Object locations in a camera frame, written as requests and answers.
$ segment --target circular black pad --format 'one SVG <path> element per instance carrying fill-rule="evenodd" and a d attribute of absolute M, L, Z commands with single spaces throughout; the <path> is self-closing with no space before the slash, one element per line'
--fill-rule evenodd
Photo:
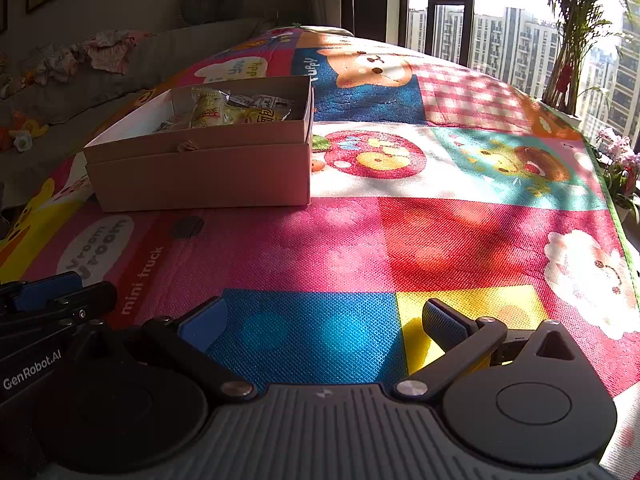
<path fill-rule="evenodd" d="M 571 361 L 516 362 L 449 387 L 442 408 L 453 433 L 471 450 L 514 466 L 556 468 L 601 454 L 616 409 L 595 373 L 580 373 Z"/>
<path fill-rule="evenodd" d="M 34 414 L 48 460 L 76 471 L 124 473 L 160 462 L 190 442 L 207 401 L 171 370 L 113 358 L 60 370 Z"/>
<path fill-rule="evenodd" d="M 544 383 L 512 384 L 498 393 L 496 401 L 503 415 L 536 426 L 557 422 L 571 410 L 567 394 Z"/>

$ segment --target yellow snack wrapper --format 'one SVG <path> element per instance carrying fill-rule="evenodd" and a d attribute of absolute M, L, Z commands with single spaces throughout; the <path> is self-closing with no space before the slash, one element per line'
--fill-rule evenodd
<path fill-rule="evenodd" d="M 197 88 L 191 92 L 195 101 L 191 127 L 220 126 L 225 124 L 225 104 L 228 96 L 220 90 Z"/>
<path fill-rule="evenodd" d="M 244 110 L 245 122 L 247 123 L 271 123 L 272 121 L 283 121 L 289 112 L 282 114 L 271 108 L 246 108 Z"/>
<path fill-rule="evenodd" d="M 238 106 L 225 106 L 225 124 L 241 124 L 246 122 L 244 113 L 247 108 Z"/>

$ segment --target open cardboard box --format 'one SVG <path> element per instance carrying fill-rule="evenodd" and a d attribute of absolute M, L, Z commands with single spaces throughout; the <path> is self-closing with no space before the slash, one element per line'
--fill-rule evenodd
<path fill-rule="evenodd" d="M 306 205 L 310 201 L 314 97 L 308 76 L 197 85 L 232 94 L 295 101 L 285 121 L 153 131 L 193 109 L 191 88 L 170 89 L 84 147 L 87 172 L 104 211 Z M 190 140 L 198 149 L 178 152 Z"/>

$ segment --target sofa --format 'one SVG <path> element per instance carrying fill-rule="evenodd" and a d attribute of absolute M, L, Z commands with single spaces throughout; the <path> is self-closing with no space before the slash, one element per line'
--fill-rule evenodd
<path fill-rule="evenodd" d="M 169 30 L 139 42 L 126 74 L 94 70 L 85 63 L 68 83 L 33 84 L 0 101 L 0 124 L 11 124 L 15 110 L 50 124 L 28 152 L 12 148 L 0 153 L 0 210 L 28 202 L 52 170 L 145 89 L 268 28 L 265 20 L 244 18 Z"/>

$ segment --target yellow square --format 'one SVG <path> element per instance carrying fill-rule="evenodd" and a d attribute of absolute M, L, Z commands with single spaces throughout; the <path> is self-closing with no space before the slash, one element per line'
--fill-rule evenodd
<path fill-rule="evenodd" d="M 509 328 L 533 330 L 547 319 L 545 308 L 531 285 L 396 292 L 406 364 L 410 374 L 444 353 L 422 329 L 422 308 L 429 298 L 438 298 L 471 319 L 495 317 Z"/>

